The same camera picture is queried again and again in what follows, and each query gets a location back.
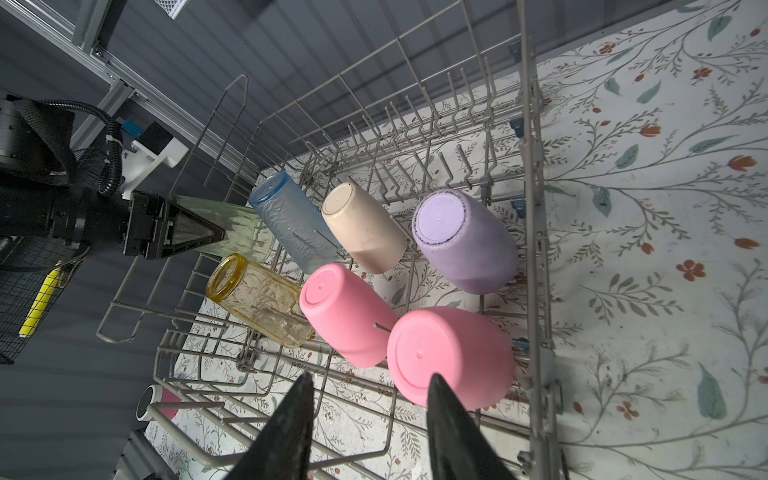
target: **yellow marker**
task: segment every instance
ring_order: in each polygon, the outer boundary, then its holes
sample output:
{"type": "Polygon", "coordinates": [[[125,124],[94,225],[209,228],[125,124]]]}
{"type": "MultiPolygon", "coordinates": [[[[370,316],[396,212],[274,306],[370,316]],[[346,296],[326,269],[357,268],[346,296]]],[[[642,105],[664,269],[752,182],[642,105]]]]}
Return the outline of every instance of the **yellow marker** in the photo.
{"type": "Polygon", "coordinates": [[[35,297],[35,302],[32,304],[32,308],[29,309],[29,313],[27,313],[27,319],[24,321],[24,325],[22,325],[21,329],[18,331],[18,336],[20,336],[22,339],[32,336],[32,333],[35,333],[35,330],[38,328],[40,317],[43,315],[46,307],[48,307],[48,301],[50,301],[51,296],[58,288],[58,276],[60,273],[60,268],[52,270],[45,277],[43,284],[40,285],[40,291],[38,291],[38,295],[35,297]]]}

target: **black wire mesh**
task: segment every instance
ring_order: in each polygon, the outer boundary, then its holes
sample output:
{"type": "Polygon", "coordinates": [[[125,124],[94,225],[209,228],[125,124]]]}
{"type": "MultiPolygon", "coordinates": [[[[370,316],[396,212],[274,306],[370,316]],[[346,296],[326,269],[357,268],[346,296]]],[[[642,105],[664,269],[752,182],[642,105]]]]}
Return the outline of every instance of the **black wire mesh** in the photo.
{"type": "MultiPolygon", "coordinates": [[[[96,188],[106,153],[86,148],[74,155],[78,161],[74,183],[96,188]]],[[[68,263],[77,255],[63,240],[0,237],[0,365],[12,365],[40,328],[80,265],[80,260],[68,263]],[[8,271],[21,269],[42,271],[8,271]]]]}

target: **floral tablecloth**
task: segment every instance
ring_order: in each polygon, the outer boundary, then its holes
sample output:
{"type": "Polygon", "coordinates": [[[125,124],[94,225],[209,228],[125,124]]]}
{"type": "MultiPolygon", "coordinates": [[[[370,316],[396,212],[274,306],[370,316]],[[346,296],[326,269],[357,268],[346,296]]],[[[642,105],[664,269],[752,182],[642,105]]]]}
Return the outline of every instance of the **floral tablecloth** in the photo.
{"type": "MultiPolygon", "coordinates": [[[[565,398],[558,425],[572,478],[768,478],[766,20],[768,4],[761,0],[699,0],[538,66],[552,318],[565,398]]],[[[497,86],[514,87],[517,78],[498,79],[497,86]]],[[[495,142],[501,160],[494,174],[519,168],[508,127],[492,133],[503,139],[495,142]]],[[[454,177],[466,172],[456,145],[475,166],[484,161],[484,141],[479,132],[439,147],[454,177]]],[[[441,162],[424,159],[430,187],[441,186],[447,178],[441,162]]],[[[413,161],[402,164],[421,175],[413,161]]],[[[371,191],[384,190],[391,211],[407,219],[415,201],[394,199],[412,185],[398,167],[386,167],[391,178],[372,176],[371,191]]],[[[369,175],[355,170],[353,178],[365,185],[369,175]]],[[[494,195],[521,187],[511,180],[494,195]]],[[[521,238],[522,222],[508,201],[492,210],[521,238]]],[[[358,271],[401,311],[408,294],[412,308],[478,308],[477,296],[462,293],[426,262],[416,264],[407,293],[406,272],[404,264],[385,275],[358,271]]],[[[512,285],[487,296],[486,309],[521,312],[523,292],[512,285]]],[[[211,303],[201,311],[222,313],[211,303]]],[[[520,326],[497,320],[518,336],[520,326]]],[[[301,349],[287,355],[325,361],[301,349]]],[[[267,358],[257,366],[271,365],[267,358]]],[[[182,356],[177,371],[192,368],[182,356]]],[[[231,362],[206,361],[204,368],[207,378],[234,382],[243,375],[231,362]]],[[[332,368],[389,382],[384,372],[358,370],[343,359],[332,368]]],[[[288,378],[299,372],[277,369],[288,378]]],[[[245,389],[263,388],[265,378],[249,376],[245,389]]],[[[289,387],[279,380],[270,396],[245,401],[269,413],[289,387]]],[[[351,382],[331,379],[327,390],[376,412],[391,406],[388,396],[351,382]]],[[[527,409],[510,398],[484,413],[525,422],[527,409]]],[[[362,464],[383,478],[429,478],[427,439],[409,426],[424,426],[423,409],[401,401],[396,418],[388,454],[362,464]]],[[[209,452],[242,450],[199,413],[180,412],[174,421],[209,452]]],[[[525,447],[483,432],[503,457],[514,459],[525,447]]],[[[181,478],[226,473],[203,468],[153,422],[146,435],[181,478]]],[[[314,435],[343,454],[368,452],[382,447],[386,421],[326,399],[314,435]]],[[[326,474],[365,478],[345,465],[326,474]]]]}

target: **green glass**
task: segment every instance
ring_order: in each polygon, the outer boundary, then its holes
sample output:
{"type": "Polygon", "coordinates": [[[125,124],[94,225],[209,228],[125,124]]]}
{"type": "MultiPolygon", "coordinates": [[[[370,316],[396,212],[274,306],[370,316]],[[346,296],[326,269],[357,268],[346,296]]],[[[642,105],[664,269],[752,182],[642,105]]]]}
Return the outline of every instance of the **green glass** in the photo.
{"type": "MultiPolygon", "coordinates": [[[[252,208],[181,195],[172,196],[171,201],[226,231],[224,240],[199,247],[197,251],[222,258],[239,253],[254,263],[263,262],[270,254],[275,237],[252,208]]],[[[179,231],[177,228],[174,232],[174,241],[192,240],[199,236],[197,232],[179,231]]]]}

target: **textured glass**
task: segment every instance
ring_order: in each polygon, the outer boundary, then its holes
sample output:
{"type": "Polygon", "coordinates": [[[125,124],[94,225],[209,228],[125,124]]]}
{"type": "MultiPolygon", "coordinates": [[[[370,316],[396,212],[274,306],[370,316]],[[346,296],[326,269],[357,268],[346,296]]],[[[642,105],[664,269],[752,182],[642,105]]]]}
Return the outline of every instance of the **textured glass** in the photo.
{"type": "Polygon", "coordinates": [[[258,263],[248,263],[244,272],[237,263],[222,267],[208,283],[207,295],[212,300],[280,345],[293,348],[309,339],[314,328],[302,316],[297,285],[258,263]],[[211,293],[229,282],[236,286],[223,298],[211,293]]]}
{"type": "MultiPolygon", "coordinates": [[[[252,209],[204,198],[174,195],[171,201],[193,211],[225,229],[224,240],[197,248],[198,251],[225,258],[239,253],[256,263],[263,262],[272,250],[275,237],[252,209]]],[[[174,232],[174,239],[192,240],[199,236],[194,232],[174,232]]]]}
{"type": "Polygon", "coordinates": [[[267,178],[248,201],[304,273],[336,261],[339,241],[286,172],[267,178]]]}

